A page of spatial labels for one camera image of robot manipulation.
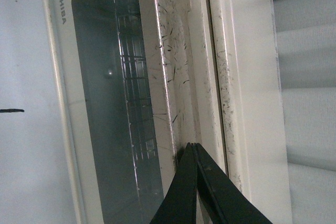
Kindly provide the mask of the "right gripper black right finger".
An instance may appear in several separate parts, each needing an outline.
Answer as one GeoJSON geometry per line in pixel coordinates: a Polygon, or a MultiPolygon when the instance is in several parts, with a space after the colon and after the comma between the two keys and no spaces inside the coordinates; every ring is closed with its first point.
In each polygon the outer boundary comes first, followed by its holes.
{"type": "Polygon", "coordinates": [[[197,189],[212,223],[271,223],[237,189],[208,152],[194,144],[197,189]]]}

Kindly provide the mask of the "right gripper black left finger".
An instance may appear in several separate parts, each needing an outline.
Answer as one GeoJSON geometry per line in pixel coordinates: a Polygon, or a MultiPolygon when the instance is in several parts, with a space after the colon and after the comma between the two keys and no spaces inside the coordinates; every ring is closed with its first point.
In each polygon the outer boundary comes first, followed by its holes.
{"type": "Polygon", "coordinates": [[[151,223],[196,223],[197,167],[187,144],[169,190],[151,223]]]}

